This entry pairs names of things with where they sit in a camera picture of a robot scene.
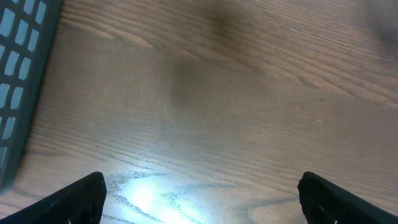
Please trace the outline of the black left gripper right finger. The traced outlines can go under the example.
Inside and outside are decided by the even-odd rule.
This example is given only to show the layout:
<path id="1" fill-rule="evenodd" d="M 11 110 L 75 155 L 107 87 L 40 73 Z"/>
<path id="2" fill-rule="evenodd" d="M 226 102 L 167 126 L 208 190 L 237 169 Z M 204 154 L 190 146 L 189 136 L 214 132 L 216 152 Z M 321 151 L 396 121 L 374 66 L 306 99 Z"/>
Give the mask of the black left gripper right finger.
<path id="1" fill-rule="evenodd" d="M 308 224 L 394 224 L 397 217 L 316 175 L 305 172 L 298 183 Z"/>

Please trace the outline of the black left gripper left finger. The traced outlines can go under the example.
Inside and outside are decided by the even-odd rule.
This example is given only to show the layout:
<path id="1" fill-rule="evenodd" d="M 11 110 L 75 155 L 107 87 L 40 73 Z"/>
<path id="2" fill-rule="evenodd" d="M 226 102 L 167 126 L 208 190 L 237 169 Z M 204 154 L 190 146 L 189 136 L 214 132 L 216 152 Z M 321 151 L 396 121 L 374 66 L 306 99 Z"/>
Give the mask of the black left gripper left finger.
<path id="1" fill-rule="evenodd" d="M 100 172 L 64 187 L 42 200 L 1 219 L 1 224 L 99 224 L 106 198 Z"/>

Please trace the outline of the black plastic mesh basket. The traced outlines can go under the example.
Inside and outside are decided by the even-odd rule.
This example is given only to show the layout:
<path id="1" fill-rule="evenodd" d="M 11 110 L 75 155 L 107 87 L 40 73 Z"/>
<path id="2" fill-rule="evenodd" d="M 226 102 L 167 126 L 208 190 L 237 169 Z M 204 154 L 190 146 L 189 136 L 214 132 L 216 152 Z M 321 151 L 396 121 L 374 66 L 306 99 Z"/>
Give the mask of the black plastic mesh basket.
<path id="1" fill-rule="evenodd" d="M 1 0 L 1 192 L 24 153 L 62 0 Z"/>

